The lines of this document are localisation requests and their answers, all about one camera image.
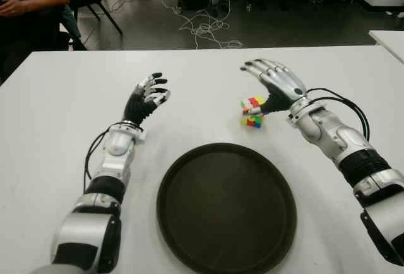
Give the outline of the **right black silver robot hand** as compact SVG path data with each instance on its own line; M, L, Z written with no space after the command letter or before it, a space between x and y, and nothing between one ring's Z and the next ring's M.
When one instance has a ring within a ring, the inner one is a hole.
M269 94L265 103L245 110L244 115L266 115L289 110L296 101L307 97L307 88L303 82L280 62L253 59L246 61L240 70L256 77Z

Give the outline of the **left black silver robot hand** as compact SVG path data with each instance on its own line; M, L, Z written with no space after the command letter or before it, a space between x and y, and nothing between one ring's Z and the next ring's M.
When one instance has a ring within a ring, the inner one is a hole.
M140 81L131 93L126 106L122 121L131 122L139 126L159 106L164 104L170 97L170 90L157 85L168 82L162 73L153 73Z

